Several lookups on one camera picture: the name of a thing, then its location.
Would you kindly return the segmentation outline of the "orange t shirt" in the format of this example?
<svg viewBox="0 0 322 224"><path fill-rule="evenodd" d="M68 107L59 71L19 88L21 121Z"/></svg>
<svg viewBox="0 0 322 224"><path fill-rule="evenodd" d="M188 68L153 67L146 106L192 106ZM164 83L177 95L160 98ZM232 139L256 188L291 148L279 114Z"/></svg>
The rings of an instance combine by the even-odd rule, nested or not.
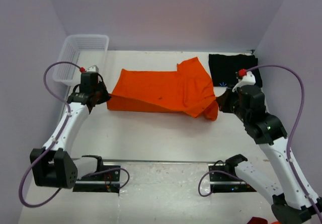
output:
<svg viewBox="0 0 322 224"><path fill-rule="evenodd" d="M197 57L177 64L176 71L121 70L107 108L184 113L211 121L217 119L219 111L212 79Z"/></svg>

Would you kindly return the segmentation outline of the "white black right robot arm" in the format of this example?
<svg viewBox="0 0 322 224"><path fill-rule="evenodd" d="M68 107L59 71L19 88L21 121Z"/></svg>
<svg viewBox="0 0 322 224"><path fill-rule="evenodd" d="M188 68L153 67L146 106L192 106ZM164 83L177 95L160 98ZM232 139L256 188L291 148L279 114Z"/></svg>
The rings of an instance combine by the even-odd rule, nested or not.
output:
<svg viewBox="0 0 322 224"><path fill-rule="evenodd" d="M242 179L253 187L267 200L280 223L304 223L314 215L321 216L321 197L287 149L287 132L280 119L267 112L261 89L252 85L227 88L216 101L221 112L232 113L243 123L246 133L266 155L279 183L255 169L241 154L225 161L225 176Z"/></svg>

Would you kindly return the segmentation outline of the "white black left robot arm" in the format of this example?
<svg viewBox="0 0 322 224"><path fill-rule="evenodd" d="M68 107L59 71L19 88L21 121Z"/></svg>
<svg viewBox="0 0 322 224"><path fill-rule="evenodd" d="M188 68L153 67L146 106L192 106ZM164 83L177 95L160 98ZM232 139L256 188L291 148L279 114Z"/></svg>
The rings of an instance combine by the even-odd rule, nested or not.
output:
<svg viewBox="0 0 322 224"><path fill-rule="evenodd" d="M52 137L42 148L30 153L35 184L41 187L73 188L84 176L77 169L77 161L70 157L72 145L80 127L97 105L111 99L102 76L93 71L81 73L66 101L66 110Z"/></svg>

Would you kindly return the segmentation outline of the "folded black t shirt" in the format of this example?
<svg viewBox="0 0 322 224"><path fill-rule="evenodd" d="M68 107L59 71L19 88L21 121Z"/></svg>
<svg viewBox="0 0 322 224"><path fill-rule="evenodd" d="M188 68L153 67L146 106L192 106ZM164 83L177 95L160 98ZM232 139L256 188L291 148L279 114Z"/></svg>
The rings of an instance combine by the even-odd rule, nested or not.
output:
<svg viewBox="0 0 322 224"><path fill-rule="evenodd" d="M237 84L236 72L258 66L254 55L210 54L208 65L214 87L227 87Z"/></svg>

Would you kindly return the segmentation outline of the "white plastic mesh basket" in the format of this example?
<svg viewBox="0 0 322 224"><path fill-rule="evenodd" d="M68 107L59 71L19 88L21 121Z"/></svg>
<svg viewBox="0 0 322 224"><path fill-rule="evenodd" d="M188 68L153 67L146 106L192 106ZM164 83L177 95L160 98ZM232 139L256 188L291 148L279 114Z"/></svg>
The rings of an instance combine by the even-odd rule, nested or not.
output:
<svg viewBox="0 0 322 224"><path fill-rule="evenodd" d="M96 65L102 73L106 65L109 37L99 34L70 35L65 39L58 61L71 62L83 68ZM81 72L70 64L54 67L53 80L66 86L75 86L81 81Z"/></svg>

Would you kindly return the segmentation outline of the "dark red cloth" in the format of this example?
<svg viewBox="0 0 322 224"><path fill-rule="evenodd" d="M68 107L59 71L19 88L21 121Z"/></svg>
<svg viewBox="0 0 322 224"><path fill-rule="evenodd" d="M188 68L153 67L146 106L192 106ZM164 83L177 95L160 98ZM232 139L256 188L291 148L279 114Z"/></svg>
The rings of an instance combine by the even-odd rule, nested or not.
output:
<svg viewBox="0 0 322 224"><path fill-rule="evenodd" d="M268 221L264 218L253 216L247 224L268 224Z"/></svg>

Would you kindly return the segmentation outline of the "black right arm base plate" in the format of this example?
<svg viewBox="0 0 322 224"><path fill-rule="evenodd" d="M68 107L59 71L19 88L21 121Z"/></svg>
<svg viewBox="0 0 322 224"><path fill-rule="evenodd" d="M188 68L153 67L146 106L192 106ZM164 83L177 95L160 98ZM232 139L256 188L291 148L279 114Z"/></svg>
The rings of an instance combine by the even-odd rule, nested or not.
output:
<svg viewBox="0 0 322 224"><path fill-rule="evenodd" d="M256 190L246 182L238 181L223 173L211 173L209 174L209 179L211 191L213 193L256 192Z"/></svg>

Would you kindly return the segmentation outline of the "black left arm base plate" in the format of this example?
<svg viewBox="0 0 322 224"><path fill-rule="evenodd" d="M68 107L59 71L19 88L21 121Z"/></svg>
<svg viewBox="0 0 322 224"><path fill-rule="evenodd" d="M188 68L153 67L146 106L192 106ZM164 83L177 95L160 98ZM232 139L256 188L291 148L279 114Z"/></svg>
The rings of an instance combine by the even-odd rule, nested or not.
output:
<svg viewBox="0 0 322 224"><path fill-rule="evenodd" d="M73 192L83 193L117 193L120 191L120 166L103 165L100 171L117 168L107 173L84 176L76 181Z"/></svg>

